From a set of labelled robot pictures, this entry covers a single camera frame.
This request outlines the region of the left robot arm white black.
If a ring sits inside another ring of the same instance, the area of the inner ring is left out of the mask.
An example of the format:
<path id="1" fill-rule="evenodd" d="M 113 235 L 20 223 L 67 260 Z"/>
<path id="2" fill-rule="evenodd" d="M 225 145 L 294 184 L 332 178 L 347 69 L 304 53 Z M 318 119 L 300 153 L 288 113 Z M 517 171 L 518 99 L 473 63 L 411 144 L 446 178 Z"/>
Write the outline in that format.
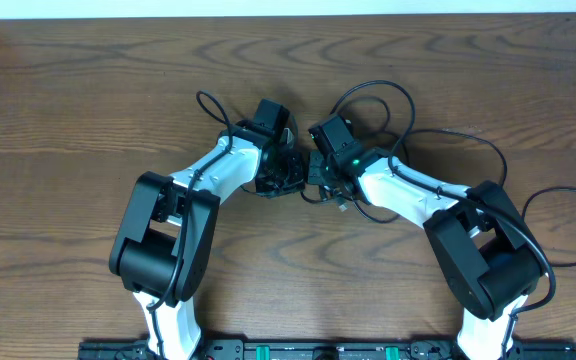
<path id="1" fill-rule="evenodd" d="M 213 117 L 225 129 L 210 152 L 184 170 L 137 179 L 110 252 L 110 272 L 144 312 L 150 359 L 189 359 L 200 343 L 193 296 L 221 204 L 247 183 L 263 198 L 305 186 L 287 108 L 263 99 L 250 119 L 232 123 L 223 110 Z"/>

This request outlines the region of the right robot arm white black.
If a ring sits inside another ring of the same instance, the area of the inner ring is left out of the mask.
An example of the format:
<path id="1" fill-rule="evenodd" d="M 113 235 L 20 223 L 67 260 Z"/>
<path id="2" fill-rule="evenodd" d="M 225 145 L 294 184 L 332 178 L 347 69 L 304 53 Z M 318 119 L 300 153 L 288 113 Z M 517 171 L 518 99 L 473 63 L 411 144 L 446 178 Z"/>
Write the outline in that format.
<path id="1" fill-rule="evenodd" d="M 308 130 L 317 146 L 309 180 L 354 202 L 388 209 L 422 228 L 464 308 L 457 346 L 469 359 L 512 353 L 517 311 L 545 269 L 512 201 L 491 181 L 470 188 L 366 149 L 334 114 Z"/>

